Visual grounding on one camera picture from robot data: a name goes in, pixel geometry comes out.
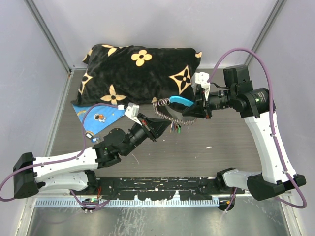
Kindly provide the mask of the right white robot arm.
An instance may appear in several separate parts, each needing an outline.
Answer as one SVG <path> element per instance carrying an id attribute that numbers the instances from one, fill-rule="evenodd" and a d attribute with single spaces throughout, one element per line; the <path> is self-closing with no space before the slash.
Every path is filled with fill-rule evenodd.
<path id="1" fill-rule="evenodd" d="M 237 111 L 253 136 L 262 171 L 246 172 L 235 168 L 219 171 L 215 178 L 217 190 L 226 194 L 236 187 L 262 201 L 305 185 L 305 176 L 297 174 L 291 165 L 278 135 L 276 108 L 269 107 L 269 90 L 253 89 L 245 65 L 225 68 L 223 76 L 224 89 L 211 92 L 211 84 L 207 81 L 209 74 L 195 73 L 195 100 L 183 115 L 209 119 L 214 110 L 232 108 Z"/>

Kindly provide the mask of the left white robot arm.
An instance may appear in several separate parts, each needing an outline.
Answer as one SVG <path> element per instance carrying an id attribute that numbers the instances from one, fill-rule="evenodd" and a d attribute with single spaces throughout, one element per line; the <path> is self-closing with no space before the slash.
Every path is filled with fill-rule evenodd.
<path id="1" fill-rule="evenodd" d="M 52 157 L 34 157 L 31 152 L 22 154 L 13 167 L 14 198 L 28 198 L 53 189 L 96 193 L 98 182 L 87 171 L 118 164 L 121 156 L 128 156 L 147 138 L 155 142 L 171 124 L 169 120 L 143 114 L 137 119 L 127 133 L 114 128 L 102 142 L 83 151 Z"/>

